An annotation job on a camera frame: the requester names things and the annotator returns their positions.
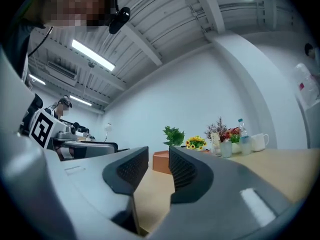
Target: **ceiling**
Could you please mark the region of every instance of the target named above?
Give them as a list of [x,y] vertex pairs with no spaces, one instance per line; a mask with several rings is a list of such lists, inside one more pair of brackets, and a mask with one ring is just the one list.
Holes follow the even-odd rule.
[[[34,83],[57,95],[71,94],[103,111],[120,94],[175,58],[207,45],[205,33],[232,30],[247,33],[302,29],[302,20],[288,0],[118,0],[129,7],[129,23],[117,34],[107,27],[86,32],[81,27],[55,27],[49,38],[29,58],[29,70],[46,82]],[[49,28],[35,29],[29,52]],[[76,39],[115,65],[90,68],[89,58],[74,50]],[[52,62],[73,74],[72,83],[53,75]]]

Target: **flower arrangement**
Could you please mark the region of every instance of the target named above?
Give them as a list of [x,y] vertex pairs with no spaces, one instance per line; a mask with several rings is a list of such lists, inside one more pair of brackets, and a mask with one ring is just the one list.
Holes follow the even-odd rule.
[[218,121],[215,123],[212,123],[211,125],[208,125],[207,131],[205,131],[205,135],[207,139],[212,141],[211,139],[211,133],[219,133],[220,142],[224,142],[226,140],[225,133],[227,132],[228,128],[225,124],[222,123],[221,116],[218,118]]
[[239,139],[240,139],[240,129],[239,129],[239,127],[228,129],[224,133],[223,137],[224,137],[223,141],[229,140],[232,143],[238,143]]
[[188,150],[203,150],[204,146],[207,145],[206,141],[204,138],[201,138],[199,135],[195,136],[195,137],[191,137],[189,138],[186,142],[186,148]]
[[168,141],[164,142],[168,146],[180,146],[185,139],[185,132],[180,132],[179,128],[170,128],[170,126],[166,126],[163,130],[166,135],[166,139]]

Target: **person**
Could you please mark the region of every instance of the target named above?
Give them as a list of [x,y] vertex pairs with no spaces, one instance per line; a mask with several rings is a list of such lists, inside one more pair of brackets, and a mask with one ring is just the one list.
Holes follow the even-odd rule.
[[313,47],[310,43],[306,43],[304,46],[305,54],[311,59],[315,60],[318,68],[320,68],[320,49],[319,47]]
[[317,65],[317,72],[313,72],[311,75],[316,80],[317,84],[320,83],[320,49],[319,47],[313,47],[310,43],[306,43],[304,46],[305,54],[311,59],[315,60]]
[[19,75],[24,65],[30,34],[34,28],[107,25],[116,14],[115,0],[14,0],[5,1],[1,16],[0,41]]
[[78,122],[74,122],[72,126],[74,127],[75,131],[78,131],[80,124]]
[[60,120],[62,116],[66,116],[68,114],[69,108],[72,108],[72,103],[66,98],[66,96],[64,96],[55,105],[46,108],[45,111],[54,118]]
[[87,134],[87,138],[89,138],[89,139],[91,139],[91,140],[93,140],[93,141],[96,140],[95,137],[91,136],[90,130],[89,130],[88,128],[85,128],[82,132]]

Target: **vase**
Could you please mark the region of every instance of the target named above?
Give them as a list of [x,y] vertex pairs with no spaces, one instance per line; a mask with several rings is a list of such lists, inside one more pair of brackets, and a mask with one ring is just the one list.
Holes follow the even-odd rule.
[[211,152],[216,157],[221,157],[220,136],[218,132],[211,132]]
[[231,141],[221,142],[220,150],[223,158],[230,158],[232,156],[232,142]]
[[239,153],[241,153],[241,147],[239,142],[232,143],[232,154],[239,154]]

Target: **glass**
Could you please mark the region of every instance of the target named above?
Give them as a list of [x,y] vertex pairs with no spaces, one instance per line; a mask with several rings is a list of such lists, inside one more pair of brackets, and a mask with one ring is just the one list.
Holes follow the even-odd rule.
[[249,155],[251,154],[252,150],[251,150],[251,137],[246,136],[246,137],[242,137],[240,138],[240,148],[241,148],[241,153],[243,156]]
[[220,150],[223,158],[230,158],[232,156],[232,142],[221,142]]

